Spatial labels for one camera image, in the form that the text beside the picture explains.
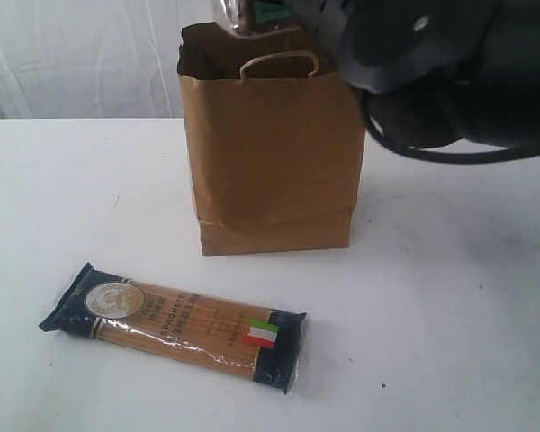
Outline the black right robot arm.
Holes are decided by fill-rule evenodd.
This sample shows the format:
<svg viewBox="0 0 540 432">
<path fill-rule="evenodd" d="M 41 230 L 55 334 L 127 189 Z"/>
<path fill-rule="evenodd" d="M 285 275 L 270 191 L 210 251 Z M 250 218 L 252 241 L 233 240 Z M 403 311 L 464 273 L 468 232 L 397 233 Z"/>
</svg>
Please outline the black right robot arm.
<svg viewBox="0 0 540 432">
<path fill-rule="evenodd" d="M 540 1 L 291 1 L 401 145 L 540 147 Z"/>
</svg>

